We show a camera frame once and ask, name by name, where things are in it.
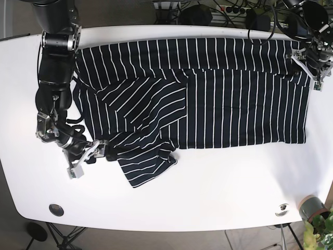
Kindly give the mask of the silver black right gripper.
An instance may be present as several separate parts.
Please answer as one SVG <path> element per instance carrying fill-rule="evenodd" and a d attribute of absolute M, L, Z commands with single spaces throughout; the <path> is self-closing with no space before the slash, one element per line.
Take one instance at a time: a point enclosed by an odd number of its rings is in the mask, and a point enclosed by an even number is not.
<path fill-rule="evenodd" d="M 84 175 L 84 163 L 94 164 L 97 158 L 106 158 L 107 161 L 118 159 L 117 151 L 107 146 L 106 140 L 89 142 L 83 135 L 84 131 L 83 125 L 70 126 L 62 120 L 57 123 L 48 115 L 37 115 L 37 138 L 44 143 L 55 142 L 66 151 L 70 179 L 78 179 Z"/>

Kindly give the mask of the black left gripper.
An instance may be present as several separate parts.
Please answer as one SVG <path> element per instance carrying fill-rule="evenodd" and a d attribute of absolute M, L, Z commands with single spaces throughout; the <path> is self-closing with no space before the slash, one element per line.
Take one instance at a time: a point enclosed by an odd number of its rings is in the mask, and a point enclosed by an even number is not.
<path fill-rule="evenodd" d="M 301 42 L 297 52 L 286 55 L 313 80 L 311 90 L 321 91 L 324 78 L 332 71 L 332 44 L 327 42 Z"/>

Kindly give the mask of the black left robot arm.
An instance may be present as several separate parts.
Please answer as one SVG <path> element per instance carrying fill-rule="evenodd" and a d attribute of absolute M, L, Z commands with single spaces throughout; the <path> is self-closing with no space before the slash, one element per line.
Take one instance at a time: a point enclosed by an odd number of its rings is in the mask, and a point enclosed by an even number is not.
<path fill-rule="evenodd" d="M 279 29 L 300 43 L 286 58 L 296 71 L 310 77 L 314 90 L 321 91 L 324 78 L 332 71 L 332 19 L 326 8 L 316 1 L 269 1 L 262 8 L 247 10 L 245 27 L 250 32 L 271 31 L 260 44 L 268 43 Z"/>

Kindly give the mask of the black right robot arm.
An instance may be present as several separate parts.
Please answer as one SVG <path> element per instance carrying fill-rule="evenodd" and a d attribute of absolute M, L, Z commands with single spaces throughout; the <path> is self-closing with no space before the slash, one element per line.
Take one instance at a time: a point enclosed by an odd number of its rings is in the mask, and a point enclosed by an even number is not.
<path fill-rule="evenodd" d="M 37 108 L 36 136 L 44 143 L 55 142 L 68 162 L 70 178 L 80 178 L 83 163 L 93 164 L 97 158 L 111 160 L 106 140 L 89 142 L 85 128 L 77 120 L 67 118 L 72 103 L 70 83 L 78 53 L 81 26 L 76 22 L 74 1 L 31 1 L 42 38 L 37 56 L 39 88 L 35 96 Z"/>

